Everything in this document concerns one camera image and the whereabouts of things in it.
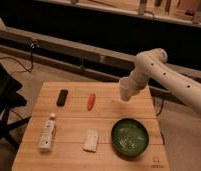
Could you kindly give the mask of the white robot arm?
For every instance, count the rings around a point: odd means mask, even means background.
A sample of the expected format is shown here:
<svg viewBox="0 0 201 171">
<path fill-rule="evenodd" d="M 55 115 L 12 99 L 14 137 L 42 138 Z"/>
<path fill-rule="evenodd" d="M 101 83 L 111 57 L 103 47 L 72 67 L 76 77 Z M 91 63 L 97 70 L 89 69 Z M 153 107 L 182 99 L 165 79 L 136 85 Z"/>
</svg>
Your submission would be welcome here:
<svg viewBox="0 0 201 171">
<path fill-rule="evenodd" d="M 142 90 L 152 78 L 201 115 L 201 84 L 170 69 L 166 61 L 167 53 L 161 48 L 138 53 L 134 58 L 135 68 L 129 75 L 132 89 Z"/>
</svg>

